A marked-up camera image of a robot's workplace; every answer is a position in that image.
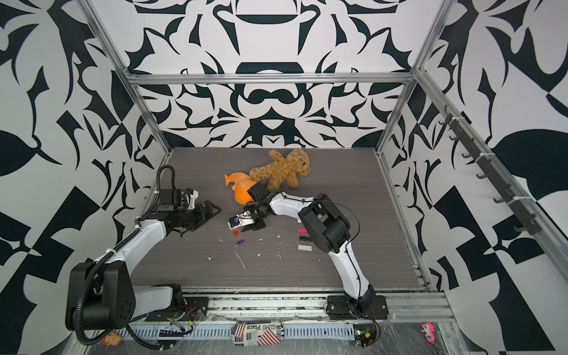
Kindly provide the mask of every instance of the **black mounting bracket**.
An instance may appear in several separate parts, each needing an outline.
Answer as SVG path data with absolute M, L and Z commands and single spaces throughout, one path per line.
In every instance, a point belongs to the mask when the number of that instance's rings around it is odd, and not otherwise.
M 183 317 L 178 319 L 178 321 L 195 321 L 199 315 L 207 316 L 207 307 L 209 306 L 209 298 L 208 297 L 184 297 L 185 306 L 182 306 L 185 314 Z M 155 311 L 148 314 L 145 321 L 165 321 L 167 318 L 171 318 L 176 315 L 176 312 L 179 311 L 179 308 L 175 311 L 170 309 L 165 309 L 161 311 Z
M 347 295 L 328 296 L 325 313 L 332 320 L 373 319 L 373 313 L 376 319 L 387 319 L 389 308 L 384 296 L 375 296 L 373 302 L 364 313 L 360 313 L 357 310 L 357 305 L 352 297 Z
M 473 130 L 469 127 L 469 123 L 464 118 L 455 118 L 448 115 L 445 121 L 440 124 L 447 124 L 456 135 L 455 137 L 450 137 L 450 139 L 459 140 L 468 151 L 468 155 L 462 156 L 464 158 L 473 158 L 477 165 L 481 168 L 483 175 L 478 174 L 477 177 L 479 179 L 488 178 L 495 190 L 497 190 L 500 198 L 494 198 L 493 201 L 495 203 L 506 202 L 515 216 L 519 219 L 523 227 L 516 228 L 515 231 L 527 231 L 531 235 L 542 231 L 542 227 L 535 220 L 536 214 L 527 208 L 527 205 L 521 201 L 521 199 L 527 199 L 530 197 L 519 196 L 514 192 L 511 184 L 507 182 L 500 169 L 498 169 L 498 163 L 496 162 L 498 159 L 495 157 L 495 154 L 482 152 L 482 142 L 479 142 L 479 139 L 475 134 L 473 134 Z

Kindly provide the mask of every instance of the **brown teddy bear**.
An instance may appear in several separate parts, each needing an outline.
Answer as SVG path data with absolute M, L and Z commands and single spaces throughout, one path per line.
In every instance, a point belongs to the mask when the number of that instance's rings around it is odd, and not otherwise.
M 268 155 L 274 159 L 268 165 L 254 168 L 250 171 L 250 178 L 254 181 L 270 179 L 268 190 L 274 192 L 280 188 L 280 184 L 286 180 L 292 188 L 298 187 L 296 173 L 307 176 L 312 170 L 310 168 L 310 158 L 301 149 L 294 149 L 284 159 L 278 151 L 270 151 Z

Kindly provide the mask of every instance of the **zip tie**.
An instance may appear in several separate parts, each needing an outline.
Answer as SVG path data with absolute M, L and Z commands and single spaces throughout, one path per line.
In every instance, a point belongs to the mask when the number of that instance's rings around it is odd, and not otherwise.
M 532 201 L 536 201 L 534 199 L 534 197 L 532 197 L 532 196 L 513 196 L 513 198 L 509 202 L 507 202 L 507 205 L 513 203 L 514 201 L 527 200 L 527 199 L 532 200 Z
M 487 155 L 495 155 L 495 153 L 480 153 L 479 156 L 475 159 L 475 162 L 477 162 L 481 157 L 487 156 Z

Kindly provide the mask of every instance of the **patterned backdrop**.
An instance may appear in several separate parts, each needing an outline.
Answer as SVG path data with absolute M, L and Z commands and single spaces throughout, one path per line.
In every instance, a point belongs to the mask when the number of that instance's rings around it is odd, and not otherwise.
M 70 0 L 0 1 L 2 354 L 62 342 L 71 268 L 133 227 L 164 153 Z
M 173 147 L 374 147 L 401 83 L 148 85 Z
M 568 6 L 459 0 L 428 73 L 564 233 Z M 470 350 L 568 353 L 568 285 L 417 88 L 385 157 L 405 217 Z
M 441 0 L 98 0 L 133 73 L 408 71 Z
M 131 73 L 408 72 L 441 0 L 100 0 Z M 402 87 L 144 86 L 173 147 L 374 147 Z

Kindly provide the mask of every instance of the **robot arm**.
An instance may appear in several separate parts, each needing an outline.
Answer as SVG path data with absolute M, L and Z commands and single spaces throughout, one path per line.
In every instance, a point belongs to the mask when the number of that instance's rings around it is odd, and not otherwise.
M 349 297 L 346 309 L 350 312 L 334 307 L 327 309 L 329 315 L 336 318 L 366 318 L 372 311 L 375 291 L 353 254 L 349 221 L 336 204 L 324 194 L 302 198 L 283 192 L 270 193 L 259 183 L 253 185 L 248 193 L 254 203 L 245 206 L 242 214 L 229 218 L 229 228 L 244 226 L 243 232 L 258 230 L 266 226 L 264 219 L 269 215 L 296 218 L 298 223 L 304 224 L 316 247 L 329 255 Z
M 159 285 L 134 292 L 130 275 L 142 258 L 171 231 L 185 228 L 195 231 L 221 212 L 210 201 L 196 203 L 198 192 L 192 189 L 160 189 L 150 209 L 136 219 L 135 229 L 114 248 L 92 262 L 73 268 L 65 314 L 67 329 L 77 332 L 78 340 L 90 345 L 100 340 L 85 336 L 85 330 L 121 329 L 135 317 L 164 309 L 174 313 L 183 306 L 179 285 Z

